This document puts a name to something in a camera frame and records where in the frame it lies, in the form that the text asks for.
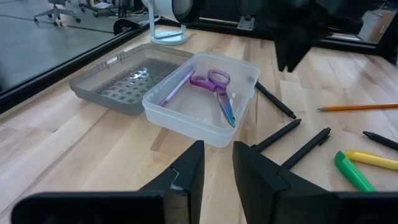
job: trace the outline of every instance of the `white lamp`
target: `white lamp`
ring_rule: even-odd
[[[178,45],[187,41],[183,24],[199,17],[202,0],[142,0],[149,11],[150,40],[156,44]],[[180,31],[155,32],[154,13],[181,23]]]

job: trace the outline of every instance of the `green highlighter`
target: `green highlighter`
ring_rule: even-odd
[[[355,167],[355,165],[342,153],[338,151],[335,162],[340,172],[359,190],[375,192],[376,189],[367,178]]]

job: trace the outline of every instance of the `yellow highlighter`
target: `yellow highlighter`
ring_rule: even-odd
[[[386,159],[370,152],[365,152],[359,149],[351,149],[345,151],[344,155],[350,160],[364,162],[387,169],[398,170],[398,161]]]

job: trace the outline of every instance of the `black pen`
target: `black pen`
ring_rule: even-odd
[[[275,132],[273,135],[269,136],[266,140],[260,142],[258,145],[251,146],[253,149],[261,152],[265,150],[268,146],[278,141],[281,137],[285,136],[285,134],[289,133],[295,127],[297,127],[301,122],[301,119],[296,119],[290,122],[288,125],[284,126],[279,131]]]
[[[275,106],[277,106],[281,111],[283,111],[287,116],[290,116],[293,119],[296,119],[296,115],[294,115],[293,111],[289,109],[286,105],[284,105],[276,96],[274,96],[270,91],[268,91],[263,85],[261,85],[258,81],[256,83],[257,89],[260,90],[268,100],[270,100]]]
[[[330,128],[325,128],[319,132],[314,138],[312,138],[306,145],[299,149],[292,157],[287,159],[281,167],[285,169],[291,169],[296,163],[298,163],[305,155],[307,155],[315,146],[322,145],[326,140],[330,138]]]
[[[398,151],[398,142],[394,142],[388,138],[385,138],[383,136],[380,136],[378,134],[369,132],[369,131],[363,131],[363,134],[366,135],[369,139],[372,139],[375,142],[378,142],[382,145],[385,145],[387,147],[390,147],[391,149],[395,149]]]

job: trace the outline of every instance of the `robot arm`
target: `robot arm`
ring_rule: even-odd
[[[240,0],[241,14],[275,40],[278,69],[293,72],[305,54],[332,32],[358,34],[371,0]]]

